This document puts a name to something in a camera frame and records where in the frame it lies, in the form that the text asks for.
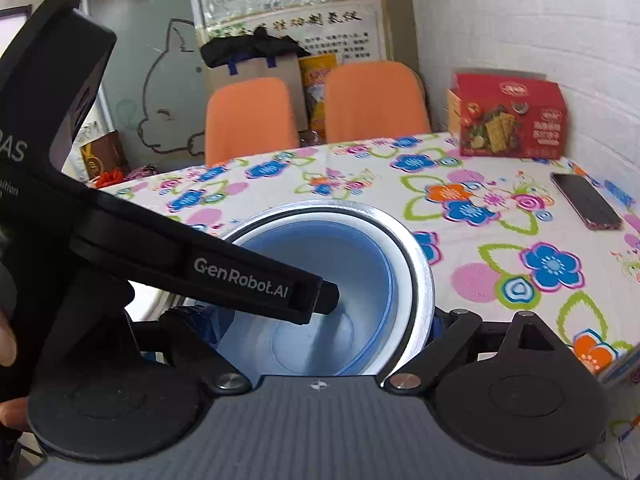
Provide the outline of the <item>person's left hand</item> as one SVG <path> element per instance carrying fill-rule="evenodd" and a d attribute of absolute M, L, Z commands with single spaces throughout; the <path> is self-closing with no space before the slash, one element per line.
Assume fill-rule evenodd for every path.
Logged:
<path fill-rule="evenodd" d="M 0 324 L 0 362 L 3 367 L 11 366 L 17 356 L 17 343 L 4 313 L 1 313 Z M 28 397 L 4 401 L 0 404 L 0 419 L 6 428 L 31 432 L 28 416 Z"/>

